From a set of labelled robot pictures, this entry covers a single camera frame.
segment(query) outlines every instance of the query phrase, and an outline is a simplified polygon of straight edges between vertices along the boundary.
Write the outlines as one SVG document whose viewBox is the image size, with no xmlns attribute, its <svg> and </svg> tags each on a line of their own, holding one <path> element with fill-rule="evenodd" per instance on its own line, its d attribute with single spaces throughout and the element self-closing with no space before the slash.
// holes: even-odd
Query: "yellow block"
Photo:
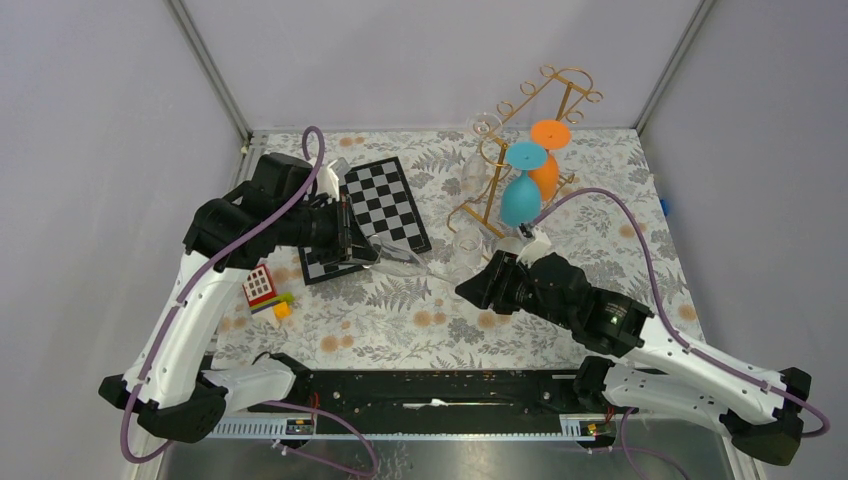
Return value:
<svg viewBox="0 0 848 480">
<path fill-rule="evenodd" d="M 291 315 L 291 307 L 289 307 L 288 303 L 280 302 L 274 305 L 274 316 L 277 317 L 278 320 L 286 318 L 289 315 Z"/>
</svg>

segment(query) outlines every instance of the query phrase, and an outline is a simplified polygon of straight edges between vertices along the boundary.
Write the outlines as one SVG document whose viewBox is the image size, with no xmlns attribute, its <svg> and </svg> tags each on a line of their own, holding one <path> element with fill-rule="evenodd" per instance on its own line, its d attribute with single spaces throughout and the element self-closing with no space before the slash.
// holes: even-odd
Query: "cable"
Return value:
<svg viewBox="0 0 848 480">
<path fill-rule="evenodd" d="M 662 452 L 658 452 L 656 450 L 651 450 L 649 448 L 641 448 L 641 447 L 627 447 L 627 449 L 630 450 L 633 453 L 644 453 L 645 455 L 650 455 L 654 458 L 658 458 L 658 459 L 668 463 L 672 467 L 674 467 L 678 472 L 680 472 L 680 475 L 682 475 L 685 480 L 692 480 L 692 477 L 690 477 L 689 474 L 686 473 L 686 470 L 683 469 L 683 466 L 680 465 L 680 463 L 678 463 L 677 460 L 675 460 L 674 458 L 672 458 L 672 457 L 670 457 L 670 456 L 668 456 L 668 455 L 666 455 Z M 589 455 L 598 455 L 598 454 L 604 454 L 604 453 L 614 453 L 614 452 L 624 451 L 624 449 L 620 446 L 619 447 L 606 447 L 606 448 L 566 448 L 564 450 L 566 452 L 575 452 L 575 453 L 586 452 Z"/>
<path fill-rule="evenodd" d="M 309 396 L 309 406 L 311 408 L 318 408 L 321 406 L 321 397 L 318 395 L 318 392 L 312 392 L 312 395 Z M 309 419 L 312 420 L 312 429 L 313 431 L 318 428 L 315 423 L 315 414 L 309 416 Z"/>
<path fill-rule="evenodd" d="M 362 442 L 362 445 L 365 446 L 365 450 L 368 451 L 368 456 L 371 457 L 371 470 L 367 471 L 367 472 L 364 472 L 362 470 L 354 470 L 353 468 L 346 467 L 346 466 L 344 466 L 340 463 L 333 462 L 332 460 L 327 460 L 326 458 L 321 458 L 319 456 L 312 455 L 311 453 L 301 452 L 300 450 L 290 449 L 290 448 L 286 448 L 286 447 L 283 447 L 283 454 L 284 455 L 286 453 L 293 453 L 295 455 L 298 455 L 298 456 L 301 456 L 301 457 L 304 457 L 304 458 L 308 458 L 310 460 L 315 460 L 318 463 L 323 463 L 324 465 L 327 465 L 329 467 L 333 467 L 337 470 L 341 470 L 341 471 L 343 471 L 345 473 L 349 473 L 351 475 L 359 475 L 359 476 L 362 476 L 362 477 L 373 477 L 374 475 L 377 475 L 377 471 L 380 468 L 380 460 L 377 459 L 377 452 L 374 451 L 374 447 L 371 445 L 371 442 L 369 442 L 365 438 L 364 435 L 359 433 L 359 430 L 354 428 L 353 425 L 348 423 L 347 420 L 339 417 L 338 415 L 332 414 L 330 412 L 326 412 L 324 410 L 319 410 L 317 408 L 303 407 L 303 406 L 300 406 L 300 405 L 294 405 L 292 403 L 271 401 L 271 402 L 264 402 L 263 404 L 264 405 L 270 405 L 272 407 L 287 408 L 289 410 L 296 410 L 296 411 L 299 411 L 299 412 L 318 414 L 318 415 L 321 415 L 323 417 L 327 417 L 331 420 L 335 420 L 336 422 L 339 423 L 339 425 L 345 427 L 350 433 L 354 434 L 356 436 L 356 438 L 358 438 L 359 441 Z"/>
<path fill-rule="evenodd" d="M 261 352 L 259 355 L 253 357 L 253 362 L 251 363 L 251 365 L 256 365 L 256 362 L 258 362 L 259 359 L 262 358 L 263 355 L 268 355 L 268 357 L 270 357 L 271 352 L 269 352 L 268 350 L 265 350 L 264 352 Z"/>
<path fill-rule="evenodd" d="M 232 253 L 235 249 L 244 245 L 250 239 L 261 233 L 269 226 L 271 226 L 274 222 L 279 220 L 280 217 L 285 215 L 285 213 L 289 211 L 289 209 L 291 209 L 296 203 L 301 201 L 303 196 L 306 194 L 306 191 L 312 185 L 312 182 L 314 182 L 315 178 L 317 178 L 318 171 L 321 169 L 321 165 L 324 163 L 324 134 L 321 133 L 321 130 L 315 126 L 307 127 L 306 130 L 303 131 L 303 138 L 301 139 L 303 157 L 304 159 L 309 160 L 309 151 L 306 148 L 306 141 L 309 139 L 310 133 L 315 133 L 315 136 L 318 139 L 318 155 L 315 160 L 315 166 L 309 172 L 309 175 L 306 177 L 306 180 L 303 182 L 303 185 L 298 188 L 297 192 L 295 192 L 295 194 L 292 195 L 292 197 L 286 203 L 284 203 L 282 207 L 272 213 L 271 216 L 263 220 L 259 225 L 253 227 L 249 232 L 236 239 L 233 243 L 224 247 L 220 252 L 215 254 L 206 263 L 204 263 L 203 266 L 201 266 L 194 273 L 194 275 L 191 276 L 188 282 L 186 282 L 183 289 L 177 295 L 177 304 L 185 304 L 186 298 L 188 298 L 194 286 L 197 285 L 197 282 L 200 281 L 200 278 L 203 277 L 203 275 L 206 274 L 209 269 L 214 267 L 216 263 L 226 258 L 226 256 Z M 147 358 L 144 359 L 144 363 L 141 366 L 141 370 L 139 370 L 138 380 L 140 383 L 136 384 L 136 386 L 133 387 L 132 391 L 130 392 L 130 398 L 129 400 L 127 400 L 127 404 L 124 407 L 124 416 L 121 421 L 121 453 L 124 455 L 124 458 L 130 463 L 148 462 L 162 454 L 162 452 L 164 452 L 171 445 L 171 443 L 173 443 L 171 440 L 168 440 L 162 446 L 157 448 L 153 453 L 150 453 L 143 457 L 138 457 L 130 450 L 129 428 L 130 418 L 132 417 L 132 409 L 135 405 L 135 401 L 138 399 L 139 393 L 141 392 L 142 383 L 145 382 L 147 374 L 150 372 L 150 368 L 153 366 L 153 360 L 156 358 L 156 354 L 159 353 L 159 349 L 162 346 L 162 342 L 165 340 L 165 336 L 168 334 L 168 330 L 170 330 L 171 324 L 174 323 L 174 318 L 176 318 L 177 312 L 179 312 L 180 308 L 181 307 L 179 306 L 171 307 L 167 315 L 165 315 L 165 320 L 162 321 L 162 327 L 159 328 L 159 332 L 156 333 L 156 337 L 153 339 L 153 344 L 150 346 L 150 351 L 147 352 Z"/>
<path fill-rule="evenodd" d="M 612 421 L 613 417 L 615 417 L 615 408 L 610 405 L 607 407 L 607 414 L 604 416 L 604 423 L 602 425 L 608 424 Z"/>
<path fill-rule="evenodd" d="M 620 198 L 618 198 L 618 196 L 616 196 L 614 193 L 610 192 L 609 190 L 605 190 L 603 188 L 597 188 L 597 187 L 584 188 L 582 190 L 578 190 L 576 192 L 569 193 L 568 195 L 557 200 L 557 202 L 555 204 L 553 204 L 549 208 L 545 209 L 545 211 L 542 212 L 538 217 L 536 217 L 536 219 L 533 220 L 530 223 L 529 226 L 533 227 L 533 226 L 538 225 L 539 222 L 541 222 L 548 215 L 553 213 L 553 211 L 556 210 L 563 203 L 571 200 L 574 197 L 577 197 L 579 195 L 584 195 L 584 194 L 587 194 L 587 193 L 600 193 L 602 195 L 609 197 L 612 201 L 614 201 L 616 204 L 618 204 L 618 206 L 621 208 L 621 210 L 624 212 L 624 214 L 627 215 L 627 219 L 630 221 L 630 225 L 633 227 L 633 230 L 636 231 L 636 235 L 639 237 L 639 243 L 642 245 L 642 252 L 645 254 L 645 263 L 647 264 L 647 267 L 648 267 L 648 277 L 651 281 L 651 291 L 652 291 L 653 296 L 654 296 L 654 302 L 657 304 L 657 313 L 659 314 L 659 317 L 660 317 L 660 320 L 663 323 L 663 326 L 665 326 L 665 329 L 668 330 L 668 334 L 671 335 L 672 338 L 674 338 L 677 341 L 677 343 L 682 345 L 685 350 L 691 352 L 693 355 L 704 360 L 705 362 L 709 363 L 710 365 L 712 365 L 712 366 L 714 366 L 714 367 L 716 367 L 716 368 L 718 368 L 718 369 L 720 369 L 724 372 L 727 372 L 727 373 L 733 375 L 734 377 L 741 378 L 742 380 L 745 380 L 746 382 L 751 383 L 752 385 L 759 387 L 760 390 L 768 389 L 768 391 L 774 392 L 777 395 L 780 395 L 781 397 L 789 400 L 790 402 L 800 406 L 801 408 L 803 408 L 803 409 L 807 410 L 808 412 L 810 412 L 811 414 L 813 414 L 816 418 L 818 418 L 821 421 L 822 425 L 817 430 L 813 430 L 812 432 L 805 432 L 805 433 L 801 434 L 802 438 L 820 437 L 830 430 L 830 419 L 828 419 L 827 416 L 824 413 L 822 413 L 822 411 L 819 410 L 818 408 L 810 405 L 809 403 L 807 403 L 804 400 L 801 400 L 797 396 L 792 395 L 791 393 L 787 392 L 786 390 L 781 390 L 777 387 L 769 385 L 769 383 L 766 382 L 766 381 L 760 381 L 760 380 L 748 375 L 745 372 L 739 371 L 739 370 L 731 367 L 730 365 L 727 365 L 724 362 L 722 362 L 718 359 L 715 359 L 712 356 L 702 352 L 701 350 L 698 350 L 697 348 L 690 348 L 689 342 L 687 342 L 683 337 L 681 337 L 680 334 L 677 332 L 677 330 L 674 329 L 674 326 L 672 326 L 672 324 L 671 324 L 671 320 L 668 319 L 668 314 L 666 314 L 665 308 L 663 308 L 663 306 L 662 306 L 662 296 L 660 295 L 660 288 L 659 288 L 659 285 L 657 284 L 657 276 L 656 276 L 656 273 L 654 272 L 654 262 L 653 262 L 653 260 L 651 260 L 651 252 L 648 250 L 648 242 L 645 241 L 645 235 L 642 234 L 642 229 L 639 228 L 639 223 L 636 221 L 636 217 L 633 215 L 633 212 L 631 212 L 630 209 L 628 209 L 627 206 L 624 204 L 624 202 Z"/>
<path fill-rule="evenodd" d="M 624 412 L 624 416 L 621 417 L 621 449 L 624 450 L 624 455 L 627 457 L 627 463 L 633 467 L 633 470 L 636 471 L 636 475 L 639 475 L 639 478 L 642 480 L 649 480 L 645 471 L 642 470 L 639 465 L 636 465 L 635 461 L 633 461 L 633 456 L 630 454 L 631 449 L 627 446 L 627 419 L 630 418 L 630 414 L 633 413 L 633 410 L 635 410 L 633 407 L 628 408 L 627 411 Z"/>
</svg>

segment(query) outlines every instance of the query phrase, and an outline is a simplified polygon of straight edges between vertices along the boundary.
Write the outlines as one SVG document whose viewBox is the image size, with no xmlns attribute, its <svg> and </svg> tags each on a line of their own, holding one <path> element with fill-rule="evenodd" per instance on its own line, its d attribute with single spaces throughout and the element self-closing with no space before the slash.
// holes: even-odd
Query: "white clip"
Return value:
<svg viewBox="0 0 848 480">
<path fill-rule="evenodd" d="M 551 248 L 551 239 L 548 238 L 547 234 L 541 228 L 533 227 L 532 235 L 533 240 L 525 245 L 521 249 L 521 253 L 518 254 L 518 261 L 528 267 L 532 266 L 536 260 L 544 257 Z"/>
<path fill-rule="evenodd" d="M 327 193 L 331 198 L 338 201 L 339 200 L 339 176 L 336 175 L 336 171 L 333 170 L 332 166 L 336 162 L 331 163 L 326 167 L 322 167 L 321 170 L 318 170 L 318 192 L 317 193 Z"/>
<path fill-rule="evenodd" d="M 140 379 L 140 378 L 138 378 L 138 377 L 133 377 L 133 378 L 132 378 L 132 383 L 131 383 L 131 384 L 130 384 L 130 382 L 127 382 L 127 388 L 128 388 L 129 390 L 132 390 L 133 388 L 135 388 L 135 387 L 136 387 L 136 385 L 141 385 L 142 387 L 143 387 L 144 385 L 147 385 L 147 379 L 145 378 L 145 379 L 143 379 L 143 380 L 142 380 L 142 379 Z"/>
</svg>

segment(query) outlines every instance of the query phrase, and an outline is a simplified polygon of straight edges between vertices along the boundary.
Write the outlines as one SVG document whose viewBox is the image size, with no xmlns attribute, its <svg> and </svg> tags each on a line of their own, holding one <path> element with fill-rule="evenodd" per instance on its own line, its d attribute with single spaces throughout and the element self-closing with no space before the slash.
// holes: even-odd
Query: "blue object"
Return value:
<svg viewBox="0 0 848 480">
<path fill-rule="evenodd" d="M 548 161 L 548 152 L 533 142 L 518 142 L 506 150 L 506 163 L 519 170 L 535 170 Z"/>
<path fill-rule="evenodd" d="M 517 228 L 538 217 L 541 211 L 542 193 L 539 187 L 526 171 L 521 172 L 521 176 L 507 185 L 501 196 L 501 221 Z"/>
</svg>

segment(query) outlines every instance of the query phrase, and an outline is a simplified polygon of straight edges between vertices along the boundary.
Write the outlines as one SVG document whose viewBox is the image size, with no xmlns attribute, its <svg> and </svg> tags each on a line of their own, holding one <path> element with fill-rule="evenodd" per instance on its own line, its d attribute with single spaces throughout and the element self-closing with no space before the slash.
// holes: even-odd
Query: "metal frame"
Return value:
<svg viewBox="0 0 848 480">
<path fill-rule="evenodd" d="M 215 430 L 206 438 L 235 438 L 244 440 L 356 440 L 353 434 L 286 434 L 286 422 L 289 419 L 309 420 L 308 414 L 303 413 L 234 413 L 221 419 Z M 591 442 L 595 437 L 580 435 L 580 420 L 597 420 L 603 422 L 603 416 L 592 415 L 590 418 L 575 418 L 572 415 L 560 415 L 559 421 L 562 433 L 520 433 L 520 434 L 367 434 L 370 441 L 490 441 L 490 442 Z"/>
<path fill-rule="evenodd" d="M 704 21 L 707 19 L 707 15 L 709 15 L 713 6 L 716 4 L 716 1 L 717 0 L 701 0 L 698 4 L 698 8 L 695 9 L 695 13 L 692 14 L 692 18 L 689 19 L 689 24 L 686 25 L 686 29 L 683 31 L 680 41 L 677 42 L 677 46 L 674 47 L 674 51 L 671 53 L 671 58 L 668 59 L 668 63 L 666 63 L 662 74 L 660 74 L 659 80 L 657 80 L 657 84 L 654 86 L 653 91 L 651 91 L 648 101 L 645 103 L 645 106 L 642 107 L 642 112 L 639 113 L 639 118 L 636 119 L 636 124 L 632 127 L 636 129 L 637 135 L 642 136 L 642 132 L 645 131 L 645 126 L 650 121 L 651 115 L 657 107 L 657 103 L 665 93 L 669 82 L 671 82 L 675 72 L 677 72 L 678 67 L 680 67 L 680 63 L 683 61 L 683 58 L 689 52 L 689 47 L 692 46 L 692 42 L 695 40 L 695 37 L 704 25 Z"/>
<path fill-rule="evenodd" d="M 456 229 L 451 225 L 451 219 L 455 214 L 460 211 L 464 211 L 468 215 L 471 216 L 473 220 L 476 220 L 478 223 L 489 229 L 492 233 L 497 235 L 499 238 L 504 238 L 505 234 L 501 232 L 497 226 L 491 222 L 489 222 L 489 215 L 492 212 L 492 206 L 495 201 L 495 193 L 500 186 L 501 180 L 505 179 L 507 175 L 512 171 L 512 167 L 505 163 L 504 158 L 506 157 L 506 151 L 509 148 L 510 144 L 507 142 L 501 134 L 503 134 L 504 125 L 506 125 L 509 120 L 515 116 L 522 108 L 524 108 L 528 103 L 530 103 L 536 95 L 541 93 L 542 90 L 545 89 L 552 81 L 557 80 L 560 84 L 565 86 L 565 92 L 562 96 L 562 101 L 559 105 L 559 110 L 557 111 L 556 117 L 554 117 L 558 122 L 566 121 L 572 125 L 576 125 L 581 120 L 583 120 L 584 115 L 583 112 L 580 111 L 577 107 L 584 100 L 589 103 L 598 103 L 603 100 L 604 95 L 595 90 L 595 81 L 592 80 L 592 76 L 589 75 L 585 70 L 576 68 L 576 67 L 566 67 L 557 69 L 553 65 L 543 65 L 539 68 L 539 73 L 542 74 L 544 78 L 547 78 L 545 83 L 541 86 L 537 87 L 535 83 L 531 81 L 525 81 L 519 86 L 519 90 L 524 94 L 527 98 L 521 102 L 519 106 L 514 106 L 511 102 L 501 101 L 498 103 L 496 110 L 498 114 L 502 118 L 498 118 L 497 125 L 489 125 L 489 130 L 480 136 L 480 141 L 477 144 L 477 154 L 480 155 L 483 160 L 489 165 L 495 167 L 495 173 L 492 176 L 491 180 L 489 180 L 489 184 L 486 187 L 486 191 L 480 194 L 477 198 L 467 199 L 462 202 L 458 207 L 456 207 L 451 213 L 448 214 L 447 217 L 447 226 L 451 232 L 456 233 Z M 580 85 L 579 83 L 573 81 L 571 78 L 566 75 L 574 75 L 580 74 L 583 75 L 584 82 L 588 80 L 588 85 Z M 492 160 L 489 158 L 484 152 L 483 147 L 486 142 L 492 142 L 499 148 L 498 159 Z M 566 185 L 571 184 L 574 181 L 574 173 L 564 174 L 562 172 L 559 173 L 559 178 L 557 179 L 557 188 L 554 192 L 553 196 L 542 206 L 542 208 L 547 208 L 551 203 L 553 203 L 554 199 L 556 199 L 559 192 Z M 481 214 L 476 207 L 483 206 L 480 202 L 483 200 L 483 197 L 488 196 L 488 200 L 485 203 L 484 212 Z"/>
<path fill-rule="evenodd" d="M 212 59 L 212 56 L 197 30 L 194 20 L 192 19 L 192 16 L 183 0 L 165 0 L 164 3 L 168 6 L 174 21 L 185 36 L 189 47 L 192 49 L 192 53 L 197 58 L 204 74 L 209 80 L 210 87 L 221 101 L 221 104 L 232 122 L 233 127 L 245 142 L 245 148 L 242 149 L 244 157 L 234 172 L 233 185 L 236 185 L 250 175 L 250 170 L 253 165 L 255 165 L 256 160 L 264 153 L 268 142 L 268 135 L 272 133 L 272 131 L 253 132 L 251 130 L 250 125 L 241 113 L 232 92 L 227 87 L 220 70 L 218 70 L 215 61 Z M 645 103 L 645 106 L 639 114 L 636 123 L 632 127 L 636 129 L 637 134 L 641 135 L 646 125 L 649 123 L 651 115 L 656 109 L 657 103 L 665 93 L 668 84 L 679 68 L 682 60 L 689 52 L 694 39 L 715 4 L 716 0 L 700 1 L 689 21 L 689 24 L 686 26 L 680 41 L 672 52 L 668 63 L 657 80 L 657 83 Z M 153 441 L 152 437 L 146 434 L 147 432 L 139 431 L 139 433 L 142 433 L 142 435 L 139 435 L 140 438 L 135 439 L 133 442 L 137 446 L 147 446 L 146 444 L 148 444 L 148 442 Z M 766 478 L 763 466 L 760 462 L 751 459 L 747 455 L 739 453 L 727 439 L 724 439 L 724 446 L 736 478 L 743 480 L 764 480 Z M 148 462 L 141 466 L 135 466 L 135 468 L 128 472 L 129 477 L 139 480 L 153 479 L 159 471 L 161 461 L 162 457 L 160 456 L 152 462 Z"/>
<path fill-rule="evenodd" d="M 203 37 L 201 37 L 200 32 L 197 31 L 197 26 L 195 26 L 194 20 L 191 18 L 188 8 L 185 6 L 185 3 L 183 3 L 183 0 L 165 0 L 165 5 L 168 6 L 168 9 L 171 11 L 171 15 L 174 17 L 174 21 L 177 23 L 180 31 L 183 32 L 192 53 L 194 53 L 195 58 L 197 58 L 197 61 L 200 63 L 200 67 L 203 69 L 203 73 L 209 80 L 212 90 L 215 92 L 218 100 L 221 101 L 227 116 L 233 123 L 233 127 L 238 132 L 242 141 L 246 144 L 251 134 L 250 125 L 248 125 L 247 120 L 244 119 L 235 98 L 233 98 L 232 92 L 230 92 L 230 89 L 227 88 L 227 84 L 224 82 L 220 70 L 218 70 L 218 67 L 215 65 L 215 61 L 212 60 L 212 56 L 209 54 L 209 49 L 206 48 L 206 43 L 203 42 Z"/>
</svg>

